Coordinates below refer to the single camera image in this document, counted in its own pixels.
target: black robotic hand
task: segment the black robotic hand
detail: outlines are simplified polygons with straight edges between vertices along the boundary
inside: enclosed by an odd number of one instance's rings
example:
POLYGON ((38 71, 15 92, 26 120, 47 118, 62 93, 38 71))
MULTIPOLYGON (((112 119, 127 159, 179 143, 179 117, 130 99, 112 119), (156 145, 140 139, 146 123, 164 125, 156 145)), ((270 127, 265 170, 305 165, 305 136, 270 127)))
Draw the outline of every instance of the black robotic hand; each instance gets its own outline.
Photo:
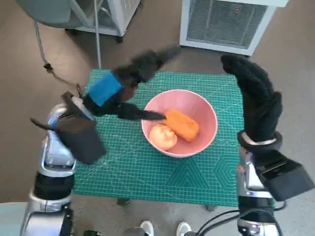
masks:
POLYGON ((155 72, 179 53, 180 47, 176 46, 158 52, 149 50, 134 57, 130 64, 105 74, 83 98, 84 106, 95 116, 117 115, 130 120, 165 119, 162 114, 140 110, 126 101, 133 97, 139 83, 148 82, 155 72))
POLYGON ((255 142, 273 139, 282 113, 282 96, 274 91, 267 72, 235 55, 223 55, 221 62, 226 73, 236 76, 241 89, 246 134, 255 142))

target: black cable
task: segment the black cable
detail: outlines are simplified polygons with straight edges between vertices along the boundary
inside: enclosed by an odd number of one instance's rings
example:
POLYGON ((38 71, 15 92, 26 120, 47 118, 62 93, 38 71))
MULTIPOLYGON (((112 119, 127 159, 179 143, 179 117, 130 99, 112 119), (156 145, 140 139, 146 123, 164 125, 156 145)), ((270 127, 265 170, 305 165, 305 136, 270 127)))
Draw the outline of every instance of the black cable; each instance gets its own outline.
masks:
POLYGON ((277 230, 278 230, 279 236, 282 236, 282 235, 283 235, 283 234, 282 234, 282 230, 281 230, 281 228, 280 228, 280 225, 279 225, 278 221, 275 219, 274 215, 271 214, 270 212, 268 212, 268 211, 266 211, 266 210, 263 210, 263 209, 260 209, 260 208, 252 208, 252 209, 249 209, 249 210, 243 212, 242 214, 239 214, 239 215, 236 215, 236 216, 227 218, 227 219, 222 220, 222 221, 220 221, 220 222, 218 222, 218 223, 215 223, 215 224, 213 224, 213 225, 211 225, 211 226, 208 226, 208 227, 207 227, 203 232, 201 232, 199 235, 200 235, 200 236, 204 236, 204 235, 205 235, 206 233, 208 233, 210 230, 212 230, 212 229, 214 229, 214 228, 216 228, 216 227, 218 227, 218 226, 220 226, 220 225, 226 224, 226 223, 228 223, 228 222, 230 222, 230 221, 232 221, 232 220, 236 220, 236 219, 238 219, 238 218, 244 217, 245 215, 247 215, 247 214, 249 214, 249 213, 256 212, 256 211, 262 211, 262 212, 265 212, 265 213, 269 214, 270 217, 273 219, 273 221, 274 221, 275 224, 276 224, 276 228, 277 228, 277 230))
POLYGON ((217 216, 211 218, 211 219, 208 220, 206 223, 204 223, 203 226, 201 226, 201 228, 200 228, 200 229, 198 230, 198 232, 196 233, 196 236, 198 236, 198 235, 200 234, 200 232, 203 230, 203 228, 204 228, 207 224, 209 224, 211 221, 213 221, 213 220, 215 220, 215 219, 217 219, 217 218, 219 218, 220 216, 223 216, 223 215, 225 215, 225 214, 230 214, 230 213, 235 213, 235 212, 240 212, 240 210, 229 210, 229 211, 223 212, 223 213, 221 213, 221 214, 219 214, 219 215, 217 215, 217 216))
POLYGON ((285 209, 285 208, 286 208, 286 206, 287 206, 286 201, 283 201, 283 205, 282 205, 281 207, 279 207, 279 208, 274 209, 274 211, 283 210, 283 209, 285 209))

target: pink bowl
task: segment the pink bowl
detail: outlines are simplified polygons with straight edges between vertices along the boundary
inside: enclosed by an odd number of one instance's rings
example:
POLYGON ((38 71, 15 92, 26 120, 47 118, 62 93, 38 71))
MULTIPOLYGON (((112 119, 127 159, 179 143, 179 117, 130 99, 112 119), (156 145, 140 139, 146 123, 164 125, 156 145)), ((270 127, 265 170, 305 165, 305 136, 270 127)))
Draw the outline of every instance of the pink bowl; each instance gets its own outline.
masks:
POLYGON ((200 132, 197 138, 190 143, 178 137, 177 144, 172 149, 164 151, 149 140, 149 133, 152 127, 159 122, 141 121, 144 136, 160 152, 172 157, 189 157, 207 148, 215 139, 218 130, 216 113, 210 103, 199 94, 181 89, 169 90, 152 98, 145 107, 145 110, 163 114, 169 109, 177 109, 194 119, 200 125, 200 132))

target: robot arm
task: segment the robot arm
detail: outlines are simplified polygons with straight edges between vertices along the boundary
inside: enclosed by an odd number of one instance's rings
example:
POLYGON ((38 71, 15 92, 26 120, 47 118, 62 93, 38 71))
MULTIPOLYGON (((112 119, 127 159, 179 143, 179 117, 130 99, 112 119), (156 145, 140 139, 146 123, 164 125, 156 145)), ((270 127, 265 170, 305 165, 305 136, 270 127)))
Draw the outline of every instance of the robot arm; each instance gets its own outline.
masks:
POLYGON ((36 126, 47 131, 47 136, 29 195, 21 236, 71 234, 70 203, 76 161, 92 164, 105 154, 95 129, 95 116, 164 119, 162 114, 140 110, 126 101, 134 95, 139 83, 148 82, 156 71, 179 53, 179 47, 147 51, 135 57, 129 65, 105 74, 84 97, 64 93, 64 103, 51 110, 47 124, 31 119, 36 126))
POLYGON ((238 133, 240 165, 237 190, 242 235, 277 236, 274 199, 288 198, 314 188, 303 166, 279 151, 282 136, 276 131, 282 113, 281 94, 273 90, 268 74, 257 64, 233 55, 222 56, 223 69, 237 78, 243 96, 244 126, 238 133))

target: chair leg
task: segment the chair leg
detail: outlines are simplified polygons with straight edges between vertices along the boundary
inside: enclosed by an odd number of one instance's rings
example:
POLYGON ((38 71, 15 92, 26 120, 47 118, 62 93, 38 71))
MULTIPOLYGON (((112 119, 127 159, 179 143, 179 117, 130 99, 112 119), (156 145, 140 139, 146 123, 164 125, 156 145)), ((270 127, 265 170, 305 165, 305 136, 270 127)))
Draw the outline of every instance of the chair leg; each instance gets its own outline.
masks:
POLYGON ((36 37, 37 37, 37 43, 38 43, 38 47, 40 50, 40 56, 44 61, 44 68, 46 70, 52 70, 53 68, 51 67, 51 64, 46 60, 45 58, 45 54, 44 54, 44 49, 43 49, 43 45, 41 43, 41 39, 40 39, 40 34, 39 34, 39 29, 38 29, 38 24, 37 21, 34 20, 34 27, 35 27, 35 32, 36 32, 36 37))
POLYGON ((97 63, 98 68, 101 69, 101 58, 100 58, 100 45, 99 45, 99 30, 98 30, 98 9, 96 0, 94 0, 94 12, 95 12, 95 37, 96 37, 96 50, 97 50, 97 63))

